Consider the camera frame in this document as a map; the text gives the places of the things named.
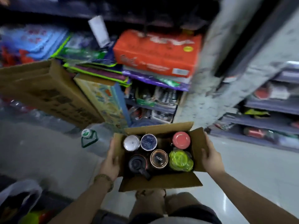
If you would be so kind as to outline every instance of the leg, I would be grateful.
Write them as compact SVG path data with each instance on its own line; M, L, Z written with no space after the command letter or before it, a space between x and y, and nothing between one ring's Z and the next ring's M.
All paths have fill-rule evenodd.
M180 208L201 204L191 193L182 192L165 198L165 209L168 215Z
M129 216L131 221L136 215L141 213L155 213L163 216L164 214L164 196L162 189L144 190L144 193L136 193L136 202Z

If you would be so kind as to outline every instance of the brown lid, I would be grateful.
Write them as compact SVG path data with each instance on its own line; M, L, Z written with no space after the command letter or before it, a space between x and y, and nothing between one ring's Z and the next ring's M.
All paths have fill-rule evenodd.
M152 152L150 162L155 168L164 168L168 163L168 155L165 151L157 149Z

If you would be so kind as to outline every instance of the yellow sticker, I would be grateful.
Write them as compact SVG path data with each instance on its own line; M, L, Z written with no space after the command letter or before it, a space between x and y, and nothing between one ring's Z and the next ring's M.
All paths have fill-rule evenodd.
M192 48L191 46L185 46L185 47L183 48L183 50L184 50L185 52L192 52L192 51L193 51L193 48Z

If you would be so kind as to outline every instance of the red package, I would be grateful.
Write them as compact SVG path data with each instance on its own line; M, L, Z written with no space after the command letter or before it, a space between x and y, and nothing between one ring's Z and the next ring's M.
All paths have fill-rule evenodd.
M189 78L195 72L201 35L164 35L126 30L113 51L119 64L152 71L161 75Z

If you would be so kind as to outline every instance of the red lid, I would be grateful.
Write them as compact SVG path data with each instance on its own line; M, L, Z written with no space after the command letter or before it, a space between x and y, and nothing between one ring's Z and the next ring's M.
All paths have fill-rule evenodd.
M176 132L172 138L175 147L179 149L186 149L191 143L189 135L183 131Z

